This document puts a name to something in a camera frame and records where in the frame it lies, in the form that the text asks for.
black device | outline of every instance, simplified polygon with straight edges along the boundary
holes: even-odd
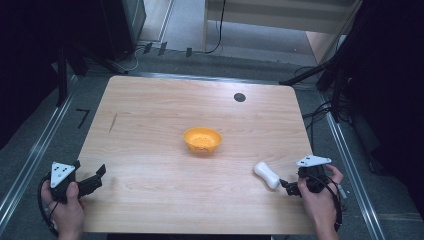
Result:
[[[337,211],[337,219],[334,223],[334,229],[336,231],[339,230],[342,225],[342,206],[341,206],[341,198],[337,196],[333,190],[327,185],[329,183],[333,183],[336,185],[336,189],[338,191],[338,185],[334,181],[332,181],[326,174],[323,165],[316,165],[311,167],[300,167],[298,171],[300,178],[306,178],[306,186],[308,187],[310,192],[320,193],[324,188],[327,188],[330,191],[331,196],[333,198],[334,206]],[[280,179],[281,186],[284,187],[289,196],[300,196],[302,194],[297,187],[297,182],[289,183]]]
[[[38,207],[40,209],[43,220],[46,222],[49,230],[55,235],[58,236],[58,232],[54,227],[54,223],[51,220],[52,213],[54,208],[50,212],[50,216],[47,216],[45,206],[43,206],[43,201],[41,199],[41,189],[45,181],[51,180],[50,191],[52,194],[53,201],[56,201],[56,206],[59,203],[67,204],[66,191],[71,182],[75,182],[75,171],[81,166],[80,162],[77,160],[72,165],[64,165],[53,163],[52,171],[48,172],[46,176],[43,177],[39,186],[38,186]],[[78,184],[78,198],[81,198],[85,195],[89,195],[93,193],[97,188],[102,186],[101,178],[106,173],[106,166],[103,164],[99,170],[97,170],[96,174],[92,177],[89,177],[81,182],[77,182]]]
[[[317,165],[312,167],[300,167],[298,171],[299,177],[306,178],[306,185],[310,192],[320,193],[330,182],[329,178],[325,174],[323,165]],[[280,179],[281,186],[284,187],[289,196],[302,196],[297,182],[288,183]]]
[[[53,201],[58,201],[66,204],[66,190],[71,182],[76,182],[75,171],[81,166],[79,161],[75,161],[72,164],[75,167],[75,170],[69,174],[62,182],[60,182],[56,187],[51,188],[51,193]],[[97,188],[102,186],[102,176],[106,173],[106,166],[103,164],[99,170],[97,170],[96,175],[89,177],[81,182],[78,182],[78,198],[81,198],[85,195],[93,193]]]

wire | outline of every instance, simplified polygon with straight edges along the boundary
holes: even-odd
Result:
[[[138,57],[137,57],[137,52],[138,51],[140,51],[141,49],[144,49],[144,46],[143,47],[140,47],[140,48],[138,48],[137,50],[135,50],[134,51],[134,58],[135,58],[135,60],[136,60],[136,64],[135,64],[135,66],[134,67],[132,67],[132,68],[124,68],[124,67],[122,67],[121,65],[119,65],[118,63],[116,63],[116,62],[113,62],[116,66],[118,66],[120,69],[122,69],[122,70],[124,70],[124,71],[132,71],[132,70],[134,70],[134,69],[136,69],[137,67],[138,67]]]
[[[56,203],[54,209],[50,213],[50,216],[47,217],[46,212],[44,211],[43,206],[43,200],[41,199],[41,190],[43,188],[43,184],[45,181],[50,180],[51,173],[48,172],[42,179],[40,184],[38,185],[38,192],[37,192],[37,200],[38,200],[38,208],[40,210],[41,216],[43,217],[44,222],[47,224],[47,227],[49,228],[50,232],[55,235],[56,237],[59,236],[59,233],[57,232],[56,228],[54,227],[54,223],[51,221],[52,213],[54,209],[56,209],[59,202]]]
[[[226,0],[224,0],[224,2],[222,4],[221,23],[219,24],[219,40],[218,40],[218,44],[216,45],[216,47],[212,51],[205,52],[205,54],[210,54],[210,53],[215,52],[215,50],[221,44],[221,39],[222,39],[222,21],[224,20],[225,3],[226,3]]]
[[[329,104],[330,102],[331,101],[326,101],[325,103],[321,104],[317,109],[315,109],[314,112],[302,115],[303,119],[306,119],[306,118],[309,118],[309,117],[312,118],[311,121],[309,122],[309,124],[306,125],[306,127],[305,127],[306,130],[308,130],[308,128],[310,128],[310,143],[311,143],[312,152],[314,151],[314,129],[313,129],[314,123],[323,119],[328,112],[334,112],[340,118],[340,114],[342,112],[346,111],[345,106],[339,106],[337,109],[334,109],[334,107],[332,107],[332,106],[322,108],[324,105]],[[349,122],[349,123],[351,122],[349,117],[348,117],[348,119],[343,119],[343,118],[340,118],[340,119],[342,119],[343,121]]]

white object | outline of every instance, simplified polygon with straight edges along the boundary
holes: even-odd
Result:
[[[280,177],[271,171],[266,163],[257,163],[253,171],[265,180],[266,184],[271,189],[276,189],[280,185]]]
[[[312,167],[312,166],[317,166],[317,165],[327,164],[327,163],[331,163],[331,159],[317,157],[314,155],[306,155],[306,157],[302,158],[300,161],[297,162],[297,166]]]
[[[50,187],[54,188],[59,183],[63,181],[66,177],[69,176],[73,171],[75,170],[75,167],[72,165],[66,165],[62,163],[53,162],[52,164],[52,171],[51,171],[51,179],[50,179]]]

metal frame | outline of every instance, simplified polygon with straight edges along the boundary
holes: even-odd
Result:
[[[328,99],[321,93],[322,103],[327,102]],[[384,240],[386,239],[383,229],[380,225],[380,221],[371,203],[371,199],[365,190],[364,184],[356,168],[355,161],[350,154],[349,147],[343,136],[343,132],[340,128],[340,124],[336,123],[331,114],[326,115],[328,125],[330,126],[331,133],[333,134],[334,140],[336,141],[337,148],[339,149],[340,156],[346,167],[347,175],[352,184],[352,188],[355,191],[356,199],[358,200],[359,207],[362,212],[362,216],[367,225],[368,231],[373,240]]]
[[[0,237],[6,229],[6,225],[12,217],[13,212],[16,209],[19,201],[21,200],[32,176],[34,175],[38,165],[40,164],[44,153],[49,146],[57,128],[62,122],[68,107],[72,101],[72,96],[78,85],[78,78],[74,75],[69,81],[69,95],[63,102],[61,107],[57,107],[52,117],[50,118],[46,128],[41,134],[40,138],[32,147],[29,156],[22,167],[19,175],[16,177],[12,187],[6,194],[0,205]]]

finger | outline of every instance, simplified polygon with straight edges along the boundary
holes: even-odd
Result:
[[[308,186],[306,185],[305,178],[299,178],[299,180],[297,181],[297,188],[299,188],[300,194],[302,194],[302,196],[304,197],[310,194]]]
[[[76,182],[71,182],[66,190],[66,198],[68,199],[68,205],[78,204],[78,184]]]
[[[48,204],[53,201],[52,194],[50,192],[50,181],[47,180],[43,183],[43,186],[41,187],[41,199],[43,199],[43,202]]]
[[[333,173],[333,176],[331,176],[331,179],[334,182],[340,184],[343,180],[343,174],[339,171],[339,169],[329,164],[327,164],[326,167],[328,170],[330,170]]]

